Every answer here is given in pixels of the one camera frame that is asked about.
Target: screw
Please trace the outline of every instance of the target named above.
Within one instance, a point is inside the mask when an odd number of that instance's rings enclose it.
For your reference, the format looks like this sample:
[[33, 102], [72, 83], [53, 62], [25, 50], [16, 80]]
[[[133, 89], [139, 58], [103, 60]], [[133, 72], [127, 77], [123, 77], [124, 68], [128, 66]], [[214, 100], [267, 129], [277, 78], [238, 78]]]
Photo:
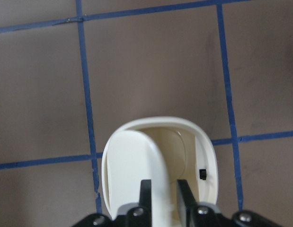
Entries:
[[105, 221], [105, 218], [103, 216], [99, 216], [97, 218], [95, 218], [95, 220], [93, 221], [93, 225], [97, 226], [97, 225], [101, 225], [103, 224]]
[[142, 214], [144, 213], [144, 210], [142, 208], [136, 208], [134, 211], [133, 211], [133, 215], [135, 217], [137, 216], [141, 216]]
[[199, 207], [198, 208], [198, 214], [204, 215], [208, 213], [208, 208], [207, 207]]
[[240, 219], [240, 221], [250, 222], [251, 221], [251, 216], [249, 214], [242, 213], [242, 214], [239, 215], [239, 219]]

